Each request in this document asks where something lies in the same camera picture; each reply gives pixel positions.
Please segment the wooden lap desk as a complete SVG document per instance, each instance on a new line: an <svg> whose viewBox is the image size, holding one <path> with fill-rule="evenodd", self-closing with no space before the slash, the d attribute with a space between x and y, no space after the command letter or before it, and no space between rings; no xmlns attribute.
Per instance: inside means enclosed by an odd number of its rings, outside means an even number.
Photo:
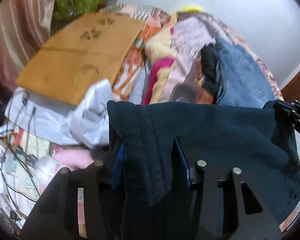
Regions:
<svg viewBox="0 0 300 240"><path fill-rule="evenodd" d="M77 106L91 85L103 79L114 84L144 25L127 15L84 14L45 42L15 83Z"/></svg>

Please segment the green storage box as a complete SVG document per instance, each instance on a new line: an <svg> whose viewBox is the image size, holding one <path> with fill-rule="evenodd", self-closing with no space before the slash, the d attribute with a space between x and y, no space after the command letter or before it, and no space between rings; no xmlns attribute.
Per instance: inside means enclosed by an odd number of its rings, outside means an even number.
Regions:
<svg viewBox="0 0 300 240"><path fill-rule="evenodd" d="M73 20L82 14L97 12L105 5L106 0L55 0L52 19Z"/></svg>

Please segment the printed orange bed blanket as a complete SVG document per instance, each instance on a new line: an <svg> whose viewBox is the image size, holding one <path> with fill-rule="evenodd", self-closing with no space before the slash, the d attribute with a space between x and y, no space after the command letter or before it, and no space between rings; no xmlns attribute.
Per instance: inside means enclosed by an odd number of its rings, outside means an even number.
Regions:
<svg viewBox="0 0 300 240"><path fill-rule="evenodd" d="M126 4L111 5L100 12L145 21L112 86L115 101L140 104L147 93L147 103L168 101L173 85L185 81L190 68L198 62L200 48L215 43L217 37L242 46L262 69L275 97L283 98L264 62L245 40L211 14L193 11L169 15L158 8Z"/></svg>

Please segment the folded blue denim jeans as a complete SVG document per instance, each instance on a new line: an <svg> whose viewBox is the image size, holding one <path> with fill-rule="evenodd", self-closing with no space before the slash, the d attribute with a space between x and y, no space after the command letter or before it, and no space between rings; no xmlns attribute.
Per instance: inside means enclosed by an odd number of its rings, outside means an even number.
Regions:
<svg viewBox="0 0 300 240"><path fill-rule="evenodd" d="M218 37L215 50L220 82L218 105L263 108L276 99L262 69L242 46Z"/></svg>

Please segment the pink striped curtain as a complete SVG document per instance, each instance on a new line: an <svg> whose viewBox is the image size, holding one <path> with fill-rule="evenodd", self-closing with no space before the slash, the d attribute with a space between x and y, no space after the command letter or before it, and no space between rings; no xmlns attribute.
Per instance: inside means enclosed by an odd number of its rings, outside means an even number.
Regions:
<svg viewBox="0 0 300 240"><path fill-rule="evenodd" d="M50 37L54 0L1 0L0 85L14 91L15 80Z"/></svg>

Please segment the dark navy fleece pants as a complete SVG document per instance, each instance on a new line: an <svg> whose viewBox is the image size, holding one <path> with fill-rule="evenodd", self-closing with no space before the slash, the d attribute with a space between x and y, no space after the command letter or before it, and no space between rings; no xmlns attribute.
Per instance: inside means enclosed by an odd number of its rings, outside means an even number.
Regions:
<svg viewBox="0 0 300 240"><path fill-rule="evenodd" d="M281 239L300 200L292 123L262 108L184 102L107 104L111 146L124 144L123 239ZM190 187L173 186L173 142Z"/></svg>

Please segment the black garment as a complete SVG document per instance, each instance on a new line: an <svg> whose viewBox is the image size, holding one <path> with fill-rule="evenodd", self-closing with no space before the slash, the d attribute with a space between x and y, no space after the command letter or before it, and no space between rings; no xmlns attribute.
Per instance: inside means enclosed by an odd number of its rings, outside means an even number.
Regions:
<svg viewBox="0 0 300 240"><path fill-rule="evenodd" d="M213 44L204 46L201 50L202 74L205 77L203 87L214 97L217 97L223 87L222 70L218 51Z"/></svg>

